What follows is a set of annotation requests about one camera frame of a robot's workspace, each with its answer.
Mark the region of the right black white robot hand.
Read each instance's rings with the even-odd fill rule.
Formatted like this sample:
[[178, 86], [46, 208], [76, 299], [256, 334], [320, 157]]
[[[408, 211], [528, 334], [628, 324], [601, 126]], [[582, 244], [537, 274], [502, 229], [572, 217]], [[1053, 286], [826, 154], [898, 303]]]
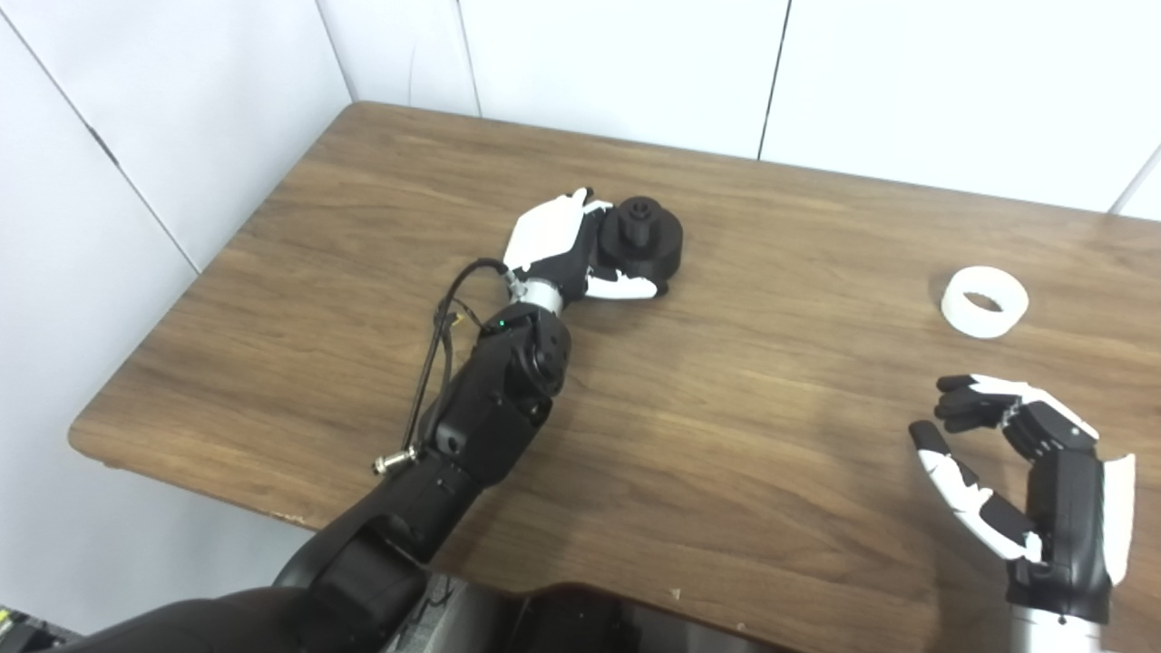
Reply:
[[[938, 376], [933, 419], [908, 426], [951, 512], [1005, 561], [1008, 603], [1106, 625], [1127, 575], [1135, 455], [1103, 460], [1099, 433], [1045, 389], [989, 375]], [[953, 453], [947, 435], [991, 429], [1029, 464], [1024, 507]]]

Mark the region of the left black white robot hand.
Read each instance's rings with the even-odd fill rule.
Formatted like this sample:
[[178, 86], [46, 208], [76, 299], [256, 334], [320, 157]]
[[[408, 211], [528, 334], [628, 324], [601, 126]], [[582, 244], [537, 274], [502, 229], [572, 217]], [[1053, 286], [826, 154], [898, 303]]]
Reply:
[[594, 300], [651, 300], [668, 294], [668, 281], [633, 277], [597, 261], [599, 229], [614, 204], [593, 200], [592, 189], [572, 191], [517, 218], [502, 261], [522, 282], [513, 300], [553, 314]]

